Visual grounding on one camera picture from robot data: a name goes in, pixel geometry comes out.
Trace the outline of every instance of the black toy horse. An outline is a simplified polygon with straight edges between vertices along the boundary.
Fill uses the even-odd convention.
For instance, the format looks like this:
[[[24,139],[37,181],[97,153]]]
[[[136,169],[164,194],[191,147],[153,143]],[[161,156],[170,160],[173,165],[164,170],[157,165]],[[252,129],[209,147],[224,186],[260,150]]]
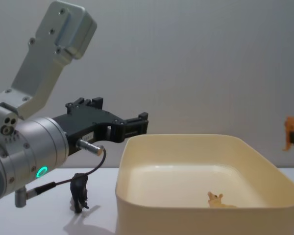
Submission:
[[[79,203],[82,207],[89,209],[87,206],[87,189],[86,184],[88,176],[84,173],[76,173],[72,179],[79,177],[79,179],[71,181],[70,190],[74,200],[75,213],[81,213],[82,208],[79,206]]]

